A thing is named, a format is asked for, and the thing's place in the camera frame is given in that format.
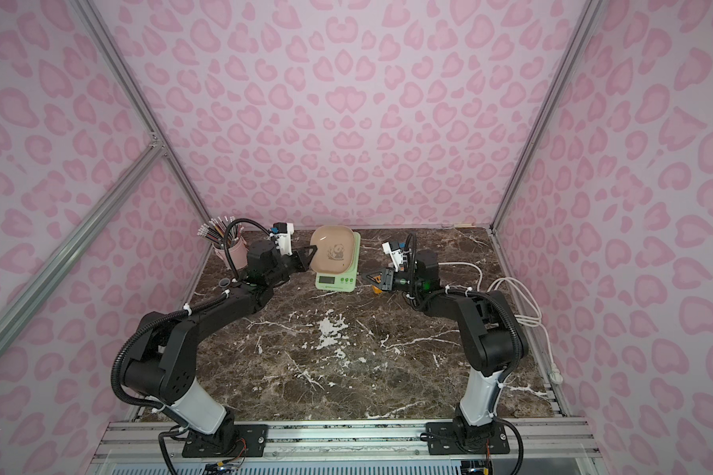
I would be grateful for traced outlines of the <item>green electronic kitchen scale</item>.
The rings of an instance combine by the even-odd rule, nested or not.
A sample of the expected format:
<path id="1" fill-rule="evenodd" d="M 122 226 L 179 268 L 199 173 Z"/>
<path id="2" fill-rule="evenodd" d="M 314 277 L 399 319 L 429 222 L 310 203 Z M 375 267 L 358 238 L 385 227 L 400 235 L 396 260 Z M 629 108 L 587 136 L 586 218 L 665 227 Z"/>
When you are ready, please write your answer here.
<path id="1" fill-rule="evenodd" d="M 358 259 L 360 258 L 360 234 L 342 243 L 332 243 L 326 248 L 324 271 L 315 276 L 315 287 L 328 292 L 350 293 L 358 282 Z"/>

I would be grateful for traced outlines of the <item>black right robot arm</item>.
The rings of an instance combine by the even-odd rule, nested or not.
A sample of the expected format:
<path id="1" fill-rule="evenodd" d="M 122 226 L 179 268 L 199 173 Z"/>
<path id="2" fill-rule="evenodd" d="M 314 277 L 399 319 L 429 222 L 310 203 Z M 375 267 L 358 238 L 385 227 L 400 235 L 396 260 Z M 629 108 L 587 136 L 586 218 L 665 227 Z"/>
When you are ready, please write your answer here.
<path id="1" fill-rule="evenodd" d="M 506 432 L 512 431 L 517 458 L 511 472 L 521 471 L 525 458 L 523 437 L 515 425 L 497 415 L 507 378 L 529 353 L 524 330 L 504 295 L 441 281 L 437 253 L 418 249 L 417 236 L 387 241 L 383 252 L 391 265 L 368 273 L 370 284 L 381 292 L 399 292 L 414 311 L 457 323 L 461 347 L 471 367 L 467 389 L 449 423 L 427 423 L 420 433 L 431 455 L 470 454 L 483 458 L 477 474 L 493 473 L 493 453 L 507 453 Z"/>

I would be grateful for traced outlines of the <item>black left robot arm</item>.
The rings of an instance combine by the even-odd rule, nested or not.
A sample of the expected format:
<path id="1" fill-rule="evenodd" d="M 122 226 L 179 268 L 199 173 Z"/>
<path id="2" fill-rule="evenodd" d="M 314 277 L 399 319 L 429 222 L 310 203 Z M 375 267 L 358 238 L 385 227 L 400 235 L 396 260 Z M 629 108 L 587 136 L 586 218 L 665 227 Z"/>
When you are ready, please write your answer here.
<path id="1" fill-rule="evenodd" d="M 294 273 L 309 270 L 318 245 L 293 247 L 293 225 L 276 223 L 263 228 L 265 237 L 248 249 L 247 266 L 237 272 L 217 297 L 186 304 L 169 314 L 152 312 L 124 342 L 111 368 L 110 384 L 122 402 L 151 408 L 174 425 L 158 435 L 160 454 L 168 473 L 177 468 L 168 441 L 183 444 L 184 458 L 216 458 L 207 474 L 225 474 L 234 461 L 261 457 L 269 428 L 238 425 L 233 411 L 211 397 L 196 376 L 200 344 L 237 320 L 263 310 L 275 288 Z"/>

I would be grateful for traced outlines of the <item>pink pencil cup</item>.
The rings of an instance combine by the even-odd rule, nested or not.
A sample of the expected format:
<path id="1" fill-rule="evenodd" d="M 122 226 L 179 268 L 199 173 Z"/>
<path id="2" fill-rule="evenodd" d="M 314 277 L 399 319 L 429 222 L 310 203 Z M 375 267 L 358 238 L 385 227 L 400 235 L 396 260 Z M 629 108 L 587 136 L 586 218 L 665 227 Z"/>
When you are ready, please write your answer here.
<path id="1" fill-rule="evenodd" d="M 215 247 L 214 253 L 216 257 L 218 257 L 225 264 L 225 267 L 227 269 L 231 268 L 229 262 L 227 261 L 224 249 L 219 249 L 219 247 Z M 237 269 L 243 269 L 248 265 L 248 244 L 244 237 L 238 237 L 237 239 L 235 239 L 235 241 L 232 241 L 232 245 L 230 247 L 230 255 Z"/>

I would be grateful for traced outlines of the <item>bundle of coloured pencils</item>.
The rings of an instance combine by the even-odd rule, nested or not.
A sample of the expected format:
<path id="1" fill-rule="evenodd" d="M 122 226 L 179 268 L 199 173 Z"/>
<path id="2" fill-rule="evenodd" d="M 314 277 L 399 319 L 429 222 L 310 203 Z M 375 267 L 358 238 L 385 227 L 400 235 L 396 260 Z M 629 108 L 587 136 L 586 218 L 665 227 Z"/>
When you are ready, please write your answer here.
<path id="1" fill-rule="evenodd" d="M 229 227 L 231 219 L 227 216 L 211 218 L 207 223 L 202 224 L 198 231 L 198 237 L 206 239 L 212 243 L 215 249 L 223 249 L 225 243 L 235 245 L 240 238 L 240 228 Z"/>

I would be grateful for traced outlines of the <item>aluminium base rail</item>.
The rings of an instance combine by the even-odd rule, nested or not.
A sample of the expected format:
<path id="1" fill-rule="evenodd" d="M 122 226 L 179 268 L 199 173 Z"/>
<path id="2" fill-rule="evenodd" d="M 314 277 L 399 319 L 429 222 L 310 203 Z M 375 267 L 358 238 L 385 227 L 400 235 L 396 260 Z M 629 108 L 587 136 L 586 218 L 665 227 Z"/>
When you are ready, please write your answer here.
<path id="1" fill-rule="evenodd" d="M 222 474 L 604 474 L 588 423 L 580 418 L 520 419 L 476 453 L 423 441 L 445 421 L 365 420 L 238 423 L 249 452 L 228 455 Z M 169 423 L 114 423 L 87 470 L 90 474 L 164 474 L 171 460 L 181 474 L 217 463 L 204 450 L 182 455 L 184 441 L 156 440 Z"/>

